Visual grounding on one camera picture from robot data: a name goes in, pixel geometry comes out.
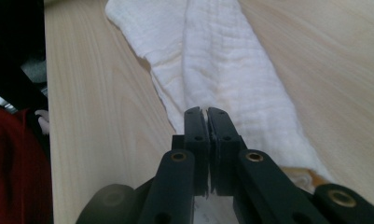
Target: screw hole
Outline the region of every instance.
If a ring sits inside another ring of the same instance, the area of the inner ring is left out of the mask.
[[[332,202],[343,207],[355,207],[357,205],[355,199],[343,190],[332,189],[328,192],[328,196]]]
[[[245,157],[249,161],[263,161],[263,156],[256,152],[250,152],[247,155],[245,155]]]
[[[176,152],[172,155],[173,161],[184,161],[187,158],[187,155],[182,152]]]
[[[297,224],[311,224],[311,219],[304,215],[303,213],[296,212],[292,215],[292,218],[294,219],[295,223]]]
[[[107,207],[120,205],[125,195],[120,191],[112,191],[104,195],[103,204]]]
[[[155,224],[169,224],[172,217],[167,213],[159,213],[155,216]]]

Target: light wood grain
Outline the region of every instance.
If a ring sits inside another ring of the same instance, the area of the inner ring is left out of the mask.
[[[147,181],[171,145],[149,66],[105,3],[45,6],[56,223],[75,223],[105,185]],[[330,173],[374,203],[374,1],[241,4]]]

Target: folded towel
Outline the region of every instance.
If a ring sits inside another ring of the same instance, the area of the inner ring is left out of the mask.
[[[218,107],[249,148],[331,179],[236,0],[109,0],[105,10],[136,55],[151,64],[177,133],[185,110]]]

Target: wooden table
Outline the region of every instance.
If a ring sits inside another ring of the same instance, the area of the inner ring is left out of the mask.
[[[105,4],[45,2],[56,223],[75,223],[105,185],[143,184],[171,145],[149,64]],[[374,0],[241,5],[330,173],[374,203]]]

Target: white towel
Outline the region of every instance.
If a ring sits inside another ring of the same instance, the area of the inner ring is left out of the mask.
[[[109,0],[105,10],[136,55],[151,64],[177,133],[185,110],[218,107],[249,148],[331,179],[236,0]]]

